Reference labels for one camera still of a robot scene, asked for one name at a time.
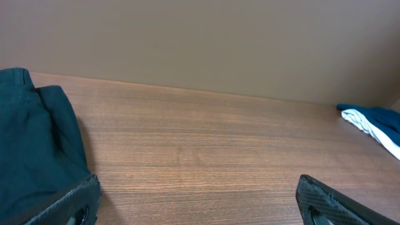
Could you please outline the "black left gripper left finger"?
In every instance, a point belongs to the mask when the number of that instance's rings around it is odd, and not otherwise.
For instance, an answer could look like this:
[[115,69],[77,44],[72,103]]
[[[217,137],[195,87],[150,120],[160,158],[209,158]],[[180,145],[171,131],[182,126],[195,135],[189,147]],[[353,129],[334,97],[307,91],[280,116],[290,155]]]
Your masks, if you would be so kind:
[[83,179],[71,189],[57,193],[48,206],[32,211],[22,220],[23,224],[75,224],[94,225],[101,203],[101,185],[93,174]]

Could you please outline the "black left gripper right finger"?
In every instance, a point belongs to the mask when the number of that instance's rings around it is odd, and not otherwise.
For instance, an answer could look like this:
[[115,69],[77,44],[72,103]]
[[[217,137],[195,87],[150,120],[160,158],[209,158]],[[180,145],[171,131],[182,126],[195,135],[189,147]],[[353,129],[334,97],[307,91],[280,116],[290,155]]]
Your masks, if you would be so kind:
[[299,178],[296,201],[304,225],[399,225],[307,174]]

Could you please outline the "blue polo shirt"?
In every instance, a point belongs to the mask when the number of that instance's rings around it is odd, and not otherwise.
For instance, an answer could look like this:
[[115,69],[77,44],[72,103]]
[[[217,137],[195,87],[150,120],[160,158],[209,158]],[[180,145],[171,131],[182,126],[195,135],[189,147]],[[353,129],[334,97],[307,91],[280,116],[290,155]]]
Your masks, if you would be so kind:
[[355,109],[363,114],[373,125],[386,133],[399,145],[399,113],[382,107],[362,107],[353,104],[338,104],[340,112],[347,109]]

